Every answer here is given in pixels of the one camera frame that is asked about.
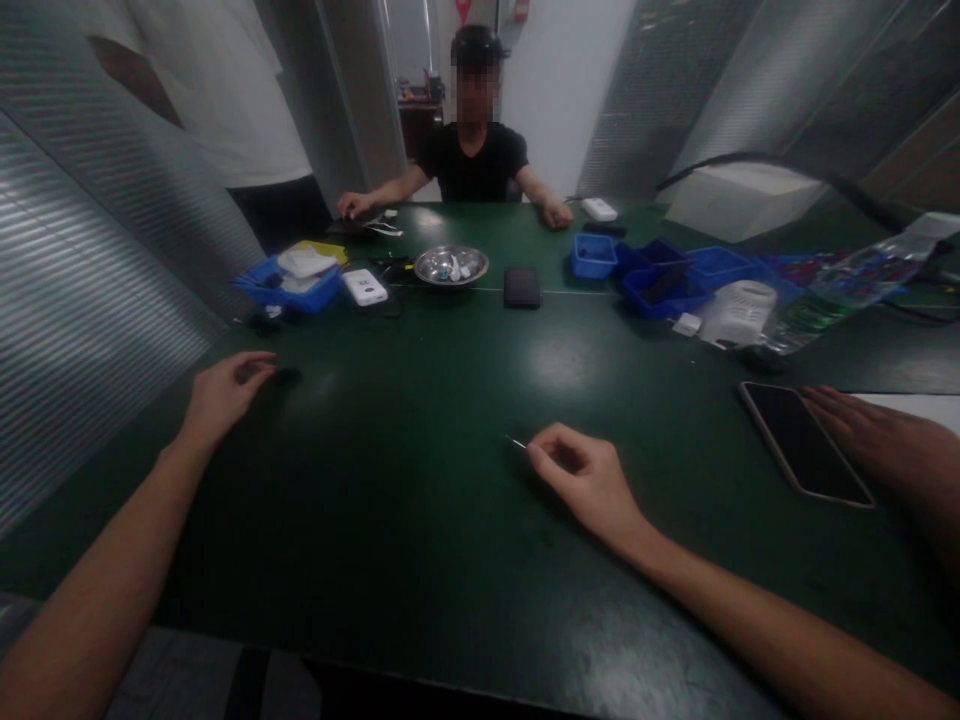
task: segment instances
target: metal pin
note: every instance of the metal pin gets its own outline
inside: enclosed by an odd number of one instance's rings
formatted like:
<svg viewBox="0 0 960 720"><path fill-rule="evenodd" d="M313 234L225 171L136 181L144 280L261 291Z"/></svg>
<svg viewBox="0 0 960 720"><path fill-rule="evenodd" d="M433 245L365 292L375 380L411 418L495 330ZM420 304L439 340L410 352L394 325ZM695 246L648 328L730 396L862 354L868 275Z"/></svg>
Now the metal pin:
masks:
<svg viewBox="0 0 960 720"><path fill-rule="evenodd" d="M524 445L524 444L523 444L522 442L520 442L519 440L514 440L514 439L513 439L512 437L510 437L509 435L504 435L504 437L505 437L507 440L509 440L510 442L512 442L514 445L518 445L521 450L526 450L526 449L527 449L527 446Z"/></svg>

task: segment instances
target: table surface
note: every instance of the table surface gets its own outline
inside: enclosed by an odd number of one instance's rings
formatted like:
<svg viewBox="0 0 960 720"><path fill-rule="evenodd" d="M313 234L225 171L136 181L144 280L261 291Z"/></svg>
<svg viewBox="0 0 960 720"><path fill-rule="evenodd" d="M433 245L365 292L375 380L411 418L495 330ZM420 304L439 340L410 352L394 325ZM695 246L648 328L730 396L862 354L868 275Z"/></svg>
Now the table surface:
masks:
<svg viewBox="0 0 960 720"><path fill-rule="evenodd" d="M575 227L583 217L578 212ZM621 218L715 244L646 206ZM780 717L765 684L685 611L588 537L503 440L560 420L614 442L650 519L948 692L960 691L955 599L896 503L800 496L734 394L734 359L635 315L612 282L569 277L574 230L529 205L404 207L400 239L351 258L469 244L478 288L397 289L402 314L338 299L239 349L304 373L258 397L202 484L156 622L607 717ZM827 210L740 248L783 252L883 236ZM540 269L543 306L503 308L502 272ZM960 338L871 309L796 356L782 384L960 392ZM190 374L0 543L0 588L43 598L172 438Z"/></svg>

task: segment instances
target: yellow container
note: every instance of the yellow container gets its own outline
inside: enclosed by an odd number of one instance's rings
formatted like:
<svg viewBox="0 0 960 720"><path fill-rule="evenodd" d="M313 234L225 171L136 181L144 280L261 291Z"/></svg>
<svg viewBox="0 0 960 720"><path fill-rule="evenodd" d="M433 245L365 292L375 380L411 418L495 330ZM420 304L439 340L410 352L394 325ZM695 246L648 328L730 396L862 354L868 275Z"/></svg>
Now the yellow container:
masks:
<svg viewBox="0 0 960 720"><path fill-rule="evenodd" d="M291 249L291 250L294 250L294 249L296 249L296 248L301 248L301 249L303 249L303 248L306 248L306 247L308 247L308 246L309 246L309 247L312 247L314 250L316 250L316 251L317 251L318 253L320 253L321 255L329 255L329 256L331 256L331 257L335 257L335 258L337 259L337 263L340 264L340 265L346 265L346 264L347 264L347 253L346 253L343 245L330 245L330 244L328 244L328 243L318 243L318 242L314 242L313 240L301 240L300 242L298 242L296 245L294 245L294 246L293 246L292 248L290 248L290 249Z"/></svg>

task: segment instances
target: plastic water bottle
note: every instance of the plastic water bottle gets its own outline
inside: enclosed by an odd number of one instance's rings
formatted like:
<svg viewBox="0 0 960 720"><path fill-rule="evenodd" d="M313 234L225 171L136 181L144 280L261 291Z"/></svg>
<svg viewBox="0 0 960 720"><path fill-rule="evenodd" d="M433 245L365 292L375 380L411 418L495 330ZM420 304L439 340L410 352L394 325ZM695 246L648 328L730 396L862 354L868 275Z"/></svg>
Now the plastic water bottle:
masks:
<svg viewBox="0 0 960 720"><path fill-rule="evenodd" d="M777 355L796 352L909 281L936 244L956 232L960 216L927 213L900 235L824 268L803 295L770 319L760 344Z"/></svg>

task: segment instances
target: black t-shirt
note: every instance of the black t-shirt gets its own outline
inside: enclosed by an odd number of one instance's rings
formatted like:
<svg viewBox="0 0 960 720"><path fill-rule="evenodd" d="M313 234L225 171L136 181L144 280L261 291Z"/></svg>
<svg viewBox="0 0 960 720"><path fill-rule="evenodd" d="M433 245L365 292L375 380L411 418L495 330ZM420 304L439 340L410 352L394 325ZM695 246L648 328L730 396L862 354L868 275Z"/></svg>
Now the black t-shirt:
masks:
<svg viewBox="0 0 960 720"><path fill-rule="evenodd" d="M456 123L431 135L417 157L426 176L440 182L440 196L453 202L503 202L507 180L527 163L527 141L500 123L487 125L483 147L472 158L460 147Z"/></svg>

